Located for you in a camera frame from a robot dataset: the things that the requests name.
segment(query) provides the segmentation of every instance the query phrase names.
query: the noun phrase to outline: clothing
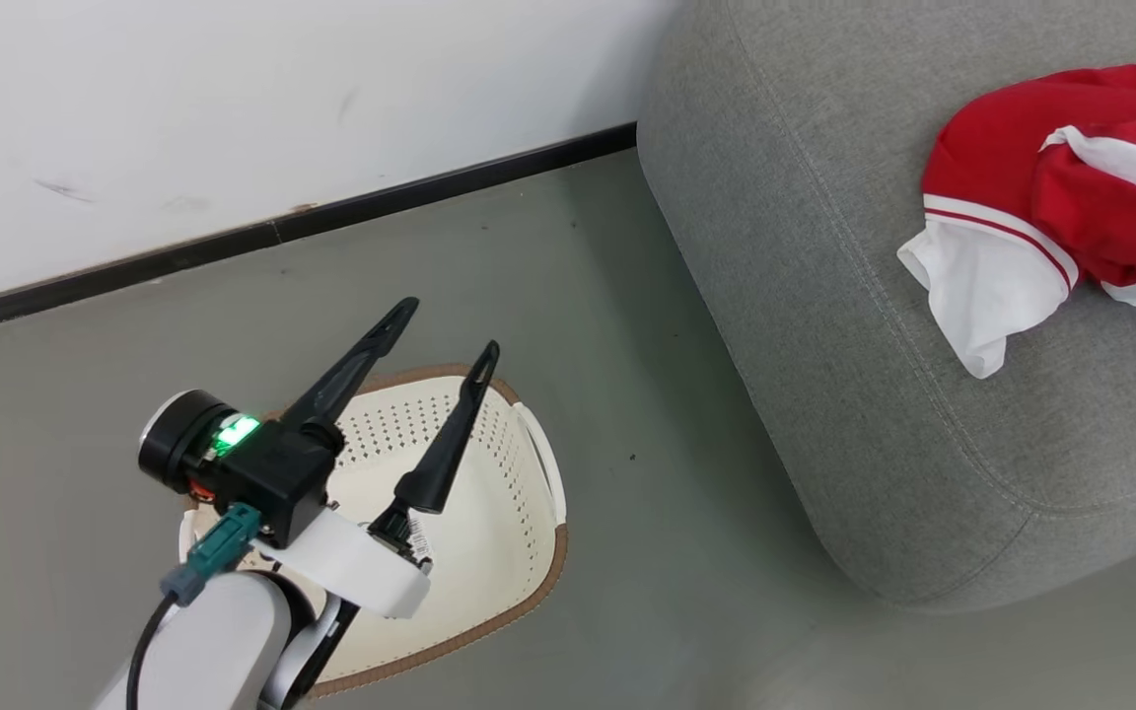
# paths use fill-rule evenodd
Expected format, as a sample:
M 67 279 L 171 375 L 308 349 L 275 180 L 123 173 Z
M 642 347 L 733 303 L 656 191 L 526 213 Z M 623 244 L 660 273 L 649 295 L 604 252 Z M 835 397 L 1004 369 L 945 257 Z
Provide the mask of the clothing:
M 970 374 L 1083 279 L 1136 306 L 1136 66 L 1006 86 L 938 135 L 927 228 L 897 251 Z

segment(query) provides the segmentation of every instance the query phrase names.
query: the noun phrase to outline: gray sofa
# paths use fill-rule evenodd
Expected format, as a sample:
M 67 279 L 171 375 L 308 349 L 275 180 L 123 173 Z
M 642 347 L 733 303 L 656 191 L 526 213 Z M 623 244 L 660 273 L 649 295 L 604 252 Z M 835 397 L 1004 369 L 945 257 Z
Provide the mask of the gray sofa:
M 1079 289 L 976 381 L 895 252 L 954 111 L 1136 62 L 1136 3 L 874 5 L 692 3 L 638 152 L 835 561 L 896 605 L 995 607 L 1136 554 L 1136 309 Z

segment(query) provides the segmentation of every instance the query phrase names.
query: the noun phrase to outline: white plastic basket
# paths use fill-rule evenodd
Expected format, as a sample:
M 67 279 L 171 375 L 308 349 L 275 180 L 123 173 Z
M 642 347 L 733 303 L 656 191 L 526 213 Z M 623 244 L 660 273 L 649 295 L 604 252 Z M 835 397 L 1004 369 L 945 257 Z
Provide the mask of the white plastic basket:
M 327 493 L 342 516 L 370 521 L 392 500 L 459 398 L 465 365 L 375 377 L 337 423 L 348 449 Z M 432 592 L 414 619 L 360 615 L 328 661 L 312 698 L 378 682 L 460 650 L 532 611 L 550 594 L 568 552 L 567 508 L 554 453 L 533 412 L 493 381 L 476 418 L 450 502 L 421 516 L 432 544 Z M 183 516 L 179 557 L 214 523 L 202 504 Z M 269 569 L 249 554 L 241 569 Z M 324 592 L 284 569 L 315 603 Z

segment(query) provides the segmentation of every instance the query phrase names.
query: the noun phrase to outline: label sticker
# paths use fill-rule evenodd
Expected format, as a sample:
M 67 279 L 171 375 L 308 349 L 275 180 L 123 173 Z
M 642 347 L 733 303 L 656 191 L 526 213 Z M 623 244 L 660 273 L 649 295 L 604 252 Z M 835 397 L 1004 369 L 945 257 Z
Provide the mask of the label sticker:
M 423 532 L 423 521 L 419 520 L 419 512 L 410 511 L 410 548 L 415 549 L 415 560 L 425 560 L 432 557 L 432 543 L 428 542 L 428 534 Z

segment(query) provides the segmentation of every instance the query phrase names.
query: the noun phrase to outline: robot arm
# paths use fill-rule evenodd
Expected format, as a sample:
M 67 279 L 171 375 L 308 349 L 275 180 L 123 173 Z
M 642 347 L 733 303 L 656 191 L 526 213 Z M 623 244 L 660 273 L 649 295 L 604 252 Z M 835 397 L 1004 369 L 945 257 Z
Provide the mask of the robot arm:
M 158 615 L 95 710 L 289 710 L 317 682 L 359 609 L 411 617 L 419 608 L 432 560 L 415 557 L 410 511 L 444 509 L 498 344 L 482 352 L 459 404 L 398 482 L 386 511 L 359 526 L 328 507 L 325 493 L 344 449 L 335 419 L 416 307 L 414 298 L 399 302 L 275 421 L 192 391 L 148 424 L 139 466 L 222 518 L 161 580 Z M 233 571 L 252 549 L 327 590 L 317 617 L 285 577 Z

